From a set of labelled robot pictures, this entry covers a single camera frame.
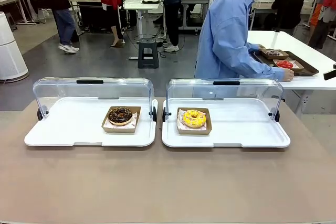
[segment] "cardboard box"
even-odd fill
[[[108,133],[135,133],[135,130],[137,129],[137,125],[138,125],[138,121],[139,121],[139,118],[140,118],[140,111],[141,111],[141,107],[129,107],[129,106],[126,106],[124,108],[127,108],[127,109],[130,109],[130,111],[132,112],[132,114],[135,114],[137,113],[138,116],[136,117],[136,124],[135,124],[135,128],[133,129],[123,129],[123,128],[120,128],[120,129],[111,129],[111,128],[106,128],[104,127],[104,124],[105,124],[105,121],[108,119],[108,116],[110,114],[110,112],[115,109],[115,108],[120,108],[121,106],[112,106],[110,107],[109,111],[107,112],[104,120],[103,120],[103,123],[101,124],[101,127],[104,129],[104,131],[108,132]]]
[[[281,55],[279,56],[273,56],[273,55],[268,55],[267,54],[267,51],[276,51],[276,52],[279,52],[281,53]],[[288,58],[288,53],[282,51],[282,50],[275,50],[275,49],[265,49],[265,48],[262,48],[261,49],[261,54],[266,58],[266,59],[269,59],[269,60],[286,60]]]
[[[177,130],[182,135],[209,135],[212,130],[211,117],[208,109],[204,108],[177,108],[177,116],[180,110],[198,110],[205,113],[206,116],[206,130],[205,131],[193,131],[193,130],[180,130],[178,124],[176,123]]]
[[[280,67],[277,65],[277,62],[278,62],[278,61],[282,61],[282,60],[273,60],[275,66],[278,67],[278,68],[280,68]],[[296,65],[296,67],[294,67],[294,68],[290,68],[291,70],[294,71],[294,73],[299,73],[299,72],[301,72],[303,69],[305,69],[305,68],[304,68],[298,61],[296,61],[296,60],[292,60],[292,59],[290,59],[290,58],[287,58],[286,61],[289,61],[289,62],[291,62],[293,65]]]

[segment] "person in black clothing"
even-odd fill
[[[265,19],[265,30],[273,28],[294,29],[301,21],[301,9],[304,0],[275,0],[272,9],[277,15],[269,14]]]
[[[70,3],[68,0],[46,0],[53,11],[55,21],[57,23],[60,44],[58,48],[75,54],[79,48],[71,45],[71,38],[75,31],[75,22],[73,21],[71,12],[69,11]]]
[[[166,16],[167,33],[171,42],[171,44],[164,43],[163,46],[165,47],[164,50],[166,52],[175,52],[179,50],[178,11],[182,0],[163,0],[163,1]]]

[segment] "blue pants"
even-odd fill
[[[72,35],[75,31],[75,23],[73,21],[69,9],[55,10],[54,18],[56,21],[58,35],[62,45],[69,45]]]

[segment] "white tray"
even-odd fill
[[[176,125],[179,107],[209,109],[210,134],[180,135]],[[284,148],[290,144],[289,136],[279,123],[270,118],[266,105],[258,99],[170,99],[169,112],[172,115],[162,125],[162,141],[169,147]]]
[[[149,116],[149,98],[73,98],[58,100],[45,119],[39,121],[25,137],[28,146],[135,146],[153,143],[156,122]],[[134,134],[107,133],[101,127],[111,106],[140,106],[140,118]],[[153,100],[152,106],[158,107]]]

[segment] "orange pants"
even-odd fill
[[[311,26],[316,26],[317,25],[317,22],[319,21],[319,16],[320,16],[320,13],[321,13],[321,9],[322,9],[322,4],[317,4],[316,8],[315,8],[315,11],[314,11],[314,13],[313,13],[313,15],[311,16],[311,19],[310,19],[310,25]]]

